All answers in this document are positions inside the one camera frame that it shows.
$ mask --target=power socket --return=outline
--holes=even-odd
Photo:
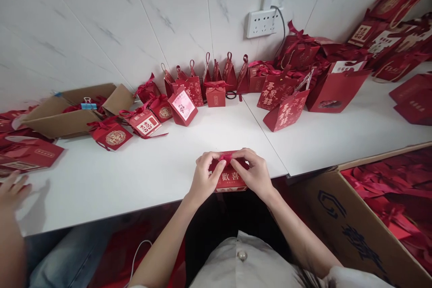
[[[284,28],[277,9],[250,12],[247,19],[247,38],[276,34]]]

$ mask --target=binder clip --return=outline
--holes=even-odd
[[[96,110],[98,107],[95,103],[91,103],[90,97],[84,97],[84,102],[81,104],[83,110]]]

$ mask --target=white tabletop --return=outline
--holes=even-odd
[[[89,137],[60,140],[62,157],[46,171],[30,174],[33,193],[18,210],[24,235],[47,232],[180,200],[188,192],[195,160],[205,151],[254,149],[267,160],[270,176],[288,173],[245,102],[200,107],[189,127],[173,120],[156,134],[134,136],[117,152]]]
[[[397,83],[380,84],[369,77],[339,114],[302,112],[298,121],[275,133],[262,121],[267,110],[257,107],[260,94],[243,96],[278,153],[290,176],[338,165],[432,140],[432,127],[408,123],[393,107],[388,93],[415,73],[432,70],[432,62],[418,66]]]

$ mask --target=pearl button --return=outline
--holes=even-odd
[[[244,262],[248,258],[248,254],[245,251],[239,251],[237,257]]]

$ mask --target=brown cardboard box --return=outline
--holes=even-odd
[[[339,166],[339,170],[372,163],[432,145],[410,146]],[[432,277],[394,237],[375,213],[333,169],[290,186],[309,206],[311,217],[330,250],[349,268],[373,273],[396,287],[432,287]]]
[[[82,103],[84,97],[96,99],[98,95],[107,98],[102,107],[108,116],[118,115],[120,110],[128,110],[134,103],[133,94],[123,84],[118,87],[113,83],[95,85],[48,98],[26,116],[23,124],[48,138],[85,135],[90,129],[87,123],[98,122],[101,115],[92,110],[62,111]]]

